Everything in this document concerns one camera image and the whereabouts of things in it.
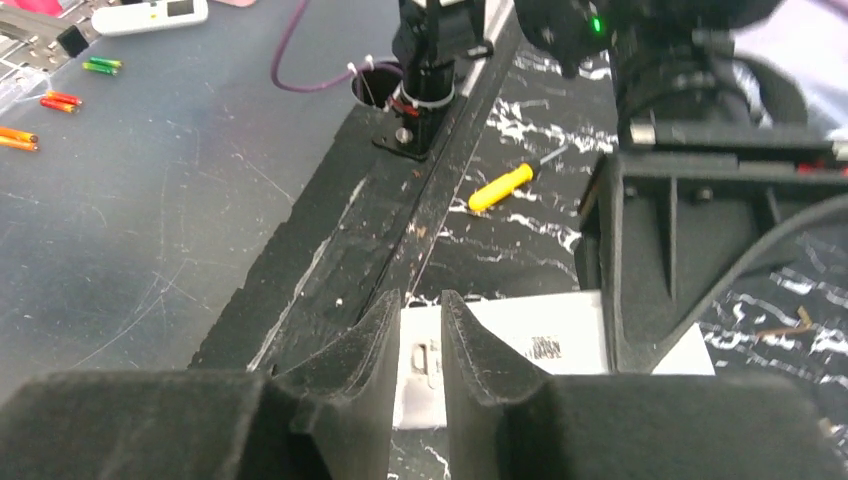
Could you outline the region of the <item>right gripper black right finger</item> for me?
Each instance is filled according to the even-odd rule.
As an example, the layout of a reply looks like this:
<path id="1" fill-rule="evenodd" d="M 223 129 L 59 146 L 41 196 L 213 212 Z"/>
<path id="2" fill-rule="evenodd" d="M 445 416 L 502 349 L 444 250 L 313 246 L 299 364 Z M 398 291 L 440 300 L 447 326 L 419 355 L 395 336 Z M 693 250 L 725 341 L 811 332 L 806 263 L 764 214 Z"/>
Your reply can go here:
<path id="1" fill-rule="evenodd" d="M 455 479 L 843 479 L 815 403 L 770 374 L 552 375 L 441 296 Z"/>

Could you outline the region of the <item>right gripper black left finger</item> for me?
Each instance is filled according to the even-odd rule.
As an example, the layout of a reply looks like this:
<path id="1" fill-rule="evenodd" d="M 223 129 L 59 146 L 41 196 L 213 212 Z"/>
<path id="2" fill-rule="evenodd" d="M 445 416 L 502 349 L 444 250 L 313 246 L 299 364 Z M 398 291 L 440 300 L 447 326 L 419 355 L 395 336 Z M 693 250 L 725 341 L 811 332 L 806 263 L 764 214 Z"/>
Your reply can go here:
<path id="1" fill-rule="evenodd" d="M 383 479 L 401 299 L 279 375 L 86 371 L 38 377 L 1 409 L 5 479 Z"/>

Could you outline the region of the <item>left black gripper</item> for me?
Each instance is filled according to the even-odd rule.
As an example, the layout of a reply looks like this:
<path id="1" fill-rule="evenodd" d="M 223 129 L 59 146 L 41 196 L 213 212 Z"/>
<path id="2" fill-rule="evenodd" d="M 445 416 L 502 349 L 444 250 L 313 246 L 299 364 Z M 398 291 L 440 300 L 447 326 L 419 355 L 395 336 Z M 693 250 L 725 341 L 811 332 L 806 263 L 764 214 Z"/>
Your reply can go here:
<path id="1" fill-rule="evenodd" d="M 739 56 L 734 30 L 777 1 L 518 1 L 526 40 L 566 78 L 609 55 L 620 127 L 657 109 L 692 121 L 721 98 L 750 102 L 732 75 L 747 66 L 771 118 L 807 122 L 792 81 Z M 601 156 L 579 207 L 580 286 L 601 294 L 606 351 L 618 373 L 652 371 L 737 278 L 792 261 L 804 230 L 847 218 L 847 178 L 753 168 L 730 156 Z"/>

